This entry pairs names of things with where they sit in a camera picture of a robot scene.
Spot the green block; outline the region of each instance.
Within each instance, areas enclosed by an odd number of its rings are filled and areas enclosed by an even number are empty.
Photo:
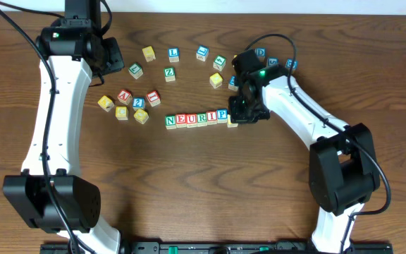
[[[168,247],[168,254],[178,254],[178,247]]]
[[[166,116],[166,126],[175,125],[175,116]]]
[[[131,67],[130,67],[130,71],[133,74],[138,73],[142,68],[140,68],[140,65],[138,65],[137,63],[134,63]]]
[[[166,77],[170,77],[170,76],[175,75],[175,69],[173,67],[164,68],[164,75]]]
[[[214,63],[216,63],[216,64],[218,64],[220,66],[222,66],[225,62],[226,62],[226,58],[223,57],[223,56],[220,56],[220,55],[218,55],[216,57],[216,60],[214,60]]]
[[[197,114],[197,123],[204,123],[205,121],[207,121],[206,113]]]

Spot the wooden table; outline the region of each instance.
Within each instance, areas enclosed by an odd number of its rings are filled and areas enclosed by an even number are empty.
[[[35,38],[53,18],[10,13]],[[144,75],[123,69],[90,88],[82,118],[82,177],[101,191],[101,212],[131,237],[163,241],[277,241],[309,238],[318,206],[309,187],[308,151],[278,117],[239,128],[220,124],[167,131],[164,116],[227,107],[234,92],[228,64],[223,87],[215,90],[217,54],[229,61],[254,38],[281,32],[295,39],[295,76],[321,106],[373,133],[376,154],[393,189],[385,214],[357,220],[356,241],[390,241],[406,253],[406,17],[308,15],[202,15],[115,13],[108,36],[118,40],[126,65],[138,61]],[[198,45],[210,48],[197,61]],[[141,48],[152,45],[146,63]],[[260,42],[283,63],[291,48],[282,40]],[[170,64],[169,47],[179,47]],[[18,174],[32,137],[39,98],[39,59],[25,40],[0,18],[0,253],[38,253],[55,235],[29,229],[2,195],[3,177]],[[175,66],[177,81],[166,83],[163,68]],[[114,110],[97,105],[121,88],[144,96],[158,90],[159,107],[148,108],[143,126],[119,122]],[[366,210],[382,206],[381,188]]]

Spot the alphabet cube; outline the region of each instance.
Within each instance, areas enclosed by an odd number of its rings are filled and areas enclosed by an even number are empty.
[[[166,128],[167,130],[176,129],[175,116],[166,116]]]
[[[132,77],[135,79],[140,78],[141,75],[144,74],[144,71],[142,71],[142,67],[138,63],[134,63],[130,68],[129,68],[130,74]]]
[[[236,83],[236,76],[232,76],[230,79],[230,84],[228,85],[228,89],[237,91],[239,89],[238,84]]]
[[[226,122],[227,127],[234,128],[238,127],[239,123],[231,123],[231,115],[228,115],[228,121]]]
[[[128,120],[128,108],[126,107],[116,107],[116,118],[118,120]]]
[[[166,82],[176,80],[174,67],[164,68],[164,75],[166,76]]]
[[[228,122],[228,110],[217,109],[217,123],[227,123]]]
[[[133,99],[133,109],[137,111],[138,109],[145,109],[145,99],[144,98],[134,98]]]
[[[207,125],[217,124],[217,111],[209,111],[206,112],[207,116]]]
[[[134,118],[139,123],[144,124],[148,120],[149,116],[148,113],[145,112],[145,110],[138,109],[134,114]]]
[[[188,128],[197,127],[197,114],[187,114],[186,125]]]
[[[197,50],[197,59],[201,61],[206,61],[209,55],[209,49],[207,47],[199,46]]]
[[[111,109],[113,108],[114,104],[112,102],[112,99],[109,99],[106,95],[104,95],[101,99],[99,99],[98,101],[98,105],[106,110],[106,112],[111,111]]]
[[[176,119],[176,128],[186,128],[186,114],[177,114]]]
[[[171,63],[180,61],[180,50],[178,48],[168,49],[168,60]]]
[[[225,67],[226,64],[226,58],[223,56],[217,56],[216,59],[214,59],[214,64],[212,65],[215,69],[222,71],[223,67]]]
[[[290,68],[290,65],[291,65],[292,63],[293,63],[293,60],[292,60],[292,59],[288,59],[288,60],[286,61],[286,68]],[[295,70],[297,70],[297,60],[295,60],[295,62],[294,62],[293,72],[294,72]]]
[[[131,100],[133,99],[133,96],[127,90],[121,90],[120,93],[118,94],[117,98],[118,98],[118,101],[120,101],[124,105],[128,105],[131,102]]]
[[[267,66],[269,67],[269,66],[272,66],[272,65],[274,65],[274,64],[278,64],[278,58],[269,57],[269,58],[267,59]]]
[[[206,113],[197,114],[197,127],[208,126]]]
[[[266,49],[265,48],[257,48],[254,50],[254,52],[257,54],[258,59],[260,61],[264,61],[266,58]]]
[[[147,99],[152,107],[161,104],[161,98],[159,98],[158,92],[156,91],[149,93]]]
[[[209,83],[214,87],[214,89],[218,88],[222,85],[223,78],[220,74],[216,73],[209,77]]]
[[[153,61],[153,60],[156,59],[156,56],[154,55],[154,50],[153,50],[152,46],[148,46],[146,48],[143,48],[142,52],[144,53],[145,60],[147,60],[147,62]]]

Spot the white backdrop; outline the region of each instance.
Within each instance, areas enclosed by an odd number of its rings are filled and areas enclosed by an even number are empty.
[[[64,3],[64,0],[2,1],[42,11],[63,11]],[[122,12],[406,15],[406,0],[107,0],[107,2],[112,11]]]

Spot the blue block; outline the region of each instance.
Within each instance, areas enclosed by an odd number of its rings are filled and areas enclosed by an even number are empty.
[[[197,54],[200,56],[207,56],[209,53],[209,49],[207,47],[199,46],[197,50]]]
[[[231,79],[230,79],[230,85],[234,85],[235,80],[236,80],[236,76],[231,77]]]
[[[143,107],[145,105],[145,99],[144,98],[134,98],[133,99],[133,107]]]
[[[218,120],[228,119],[228,110],[227,109],[217,109],[217,119]]]
[[[266,56],[266,49],[265,48],[257,48],[254,50],[258,57]]]
[[[275,57],[269,57],[267,59],[267,66],[272,66],[274,64],[278,64],[278,58]]]
[[[286,61],[286,68],[290,68],[290,65],[291,65],[292,62],[293,62],[292,59],[288,59]],[[297,60],[295,60],[293,70],[297,69],[297,64],[298,64],[298,62],[297,62]]]
[[[180,50],[178,48],[168,49],[168,57],[177,57],[180,56]]]

